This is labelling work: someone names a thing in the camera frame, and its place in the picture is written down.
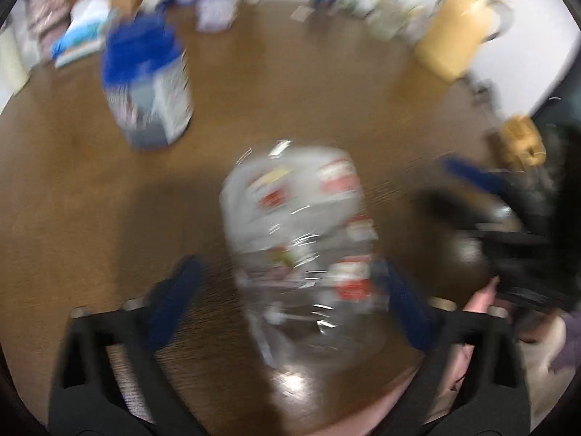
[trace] plastic container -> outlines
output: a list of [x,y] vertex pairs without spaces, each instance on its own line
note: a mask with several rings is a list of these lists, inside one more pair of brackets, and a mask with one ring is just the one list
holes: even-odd
[[266,363],[336,369],[382,344],[369,322],[376,235],[344,151],[283,142],[249,156],[226,179],[220,204]]
[[186,73],[185,52],[158,15],[141,15],[109,33],[103,89],[132,146],[167,146],[184,133],[193,107]]
[[232,26],[238,0],[198,0],[198,30],[218,32]]

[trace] white wall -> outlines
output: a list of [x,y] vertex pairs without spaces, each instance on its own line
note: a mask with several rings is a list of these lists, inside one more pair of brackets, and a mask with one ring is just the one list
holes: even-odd
[[[436,0],[411,0],[432,7]],[[511,0],[515,24],[483,45],[474,62],[477,78],[499,89],[505,116],[531,112],[568,69],[580,42],[579,28],[561,0]]]

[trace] container with blue lid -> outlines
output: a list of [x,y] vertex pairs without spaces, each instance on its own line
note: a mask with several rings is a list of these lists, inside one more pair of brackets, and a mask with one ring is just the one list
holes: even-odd
[[133,146],[167,146],[187,128],[193,105],[185,52],[160,15],[140,15],[109,33],[102,76],[109,107]]

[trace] wooden table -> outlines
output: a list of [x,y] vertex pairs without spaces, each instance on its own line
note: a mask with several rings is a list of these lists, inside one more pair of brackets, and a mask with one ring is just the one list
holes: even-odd
[[418,213],[417,189],[445,176],[452,150],[486,158],[498,124],[459,82],[416,65],[403,42],[372,39],[344,17],[292,21],[291,3],[242,8],[235,26],[198,34],[192,11],[171,19],[187,48],[195,114],[169,149],[131,150],[101,90],[98,57],[34,71],[0,117],[0,342],[18,391],[46,421],[50,376],[73,307],[119,307],[184,254],[207,284],[159,360],[211,434],[305,434],[384,394],[419,362],[386,318],[386,344],[339,375],[288,376],[262,364],[232,281],[218,196],[249,147],[277,139],[334,144],[354,159],[378,251],[427,294],[462,304],[486,282],[454,263]]

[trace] clear plastic packaging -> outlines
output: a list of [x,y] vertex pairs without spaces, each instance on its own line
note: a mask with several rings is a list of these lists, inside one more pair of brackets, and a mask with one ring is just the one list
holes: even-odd
[[282,141],[245,156],[220,203],[246,319],[270,366],[343,367],[381,341],[368,325],[377,237],[344,151]]

